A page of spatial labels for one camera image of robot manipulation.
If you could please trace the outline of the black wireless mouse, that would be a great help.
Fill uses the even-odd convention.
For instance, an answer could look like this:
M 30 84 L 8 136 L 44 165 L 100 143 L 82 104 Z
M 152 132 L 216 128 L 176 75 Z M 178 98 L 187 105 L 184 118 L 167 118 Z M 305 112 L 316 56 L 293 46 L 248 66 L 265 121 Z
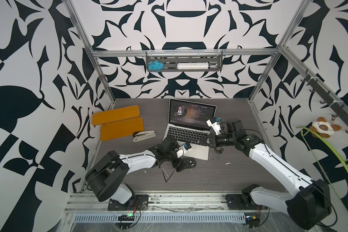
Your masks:
M 196 167 L 196 159 L 195 158 L 184 158 L 182 160 L 182 164 L 183 164 L 183 169 L 192 169 L 194 167 Z

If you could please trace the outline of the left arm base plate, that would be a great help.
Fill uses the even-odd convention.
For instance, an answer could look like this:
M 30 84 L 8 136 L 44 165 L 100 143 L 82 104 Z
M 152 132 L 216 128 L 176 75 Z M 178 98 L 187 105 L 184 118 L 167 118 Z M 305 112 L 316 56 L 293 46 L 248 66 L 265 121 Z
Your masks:
M 133 211 L 139 207 L 141 211 L 148 209 L 149 195 L 133 195 L 126 203 L 121 204 L 116 200 L 109 200 L 108 211 Z

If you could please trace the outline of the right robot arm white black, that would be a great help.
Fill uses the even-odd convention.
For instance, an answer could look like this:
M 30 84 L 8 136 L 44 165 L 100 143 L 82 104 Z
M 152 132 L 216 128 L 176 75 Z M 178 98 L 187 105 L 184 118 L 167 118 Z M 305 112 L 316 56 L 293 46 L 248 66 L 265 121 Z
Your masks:
M 265 189 L 252 184 L 242 190 L 245 206 L 266 206 L 288 215 L 304 230 L 316 225 L 336 213 L 331 203 L 328 184 L 298 171 L 273 152 L 255 134 L 247 134 L 241 120 L 222 122 L 220 118 L 207 120 L 213 133 L 200 140 L 200 144 L 210 148 L 235 147 L 247 157 L 260 164 L 285 188 L 285 192 Z

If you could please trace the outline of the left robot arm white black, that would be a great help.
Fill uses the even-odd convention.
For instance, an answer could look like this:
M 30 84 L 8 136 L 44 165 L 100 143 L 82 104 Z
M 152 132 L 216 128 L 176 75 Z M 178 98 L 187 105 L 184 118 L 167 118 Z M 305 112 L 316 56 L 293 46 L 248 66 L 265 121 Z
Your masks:
M 134 201 L 135 193 L 127 184 L 123 184 L 126 175 L 142 169 L 161 167 L 166 161 L 172 163 L 176 172 L 193 168 L 196 161 L 189 157 L 192 150 L 190 143 L 179 145 L 169 135 L 161 144 L 140 153 L 122 155 L 114 150 L 109 151 L 86 174 L 87 189 L 95 194 L 99 202 L 112 200 L 128 206 Z

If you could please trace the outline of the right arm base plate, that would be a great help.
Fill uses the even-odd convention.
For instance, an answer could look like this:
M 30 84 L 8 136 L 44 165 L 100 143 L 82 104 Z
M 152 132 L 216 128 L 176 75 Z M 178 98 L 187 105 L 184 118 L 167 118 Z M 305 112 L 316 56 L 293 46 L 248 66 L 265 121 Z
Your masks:
M 225 201 L 229 210 L 264 210 L 268 209 L 266 206 L 255 204 L 250 198 L 242 194 L 227 194 Z

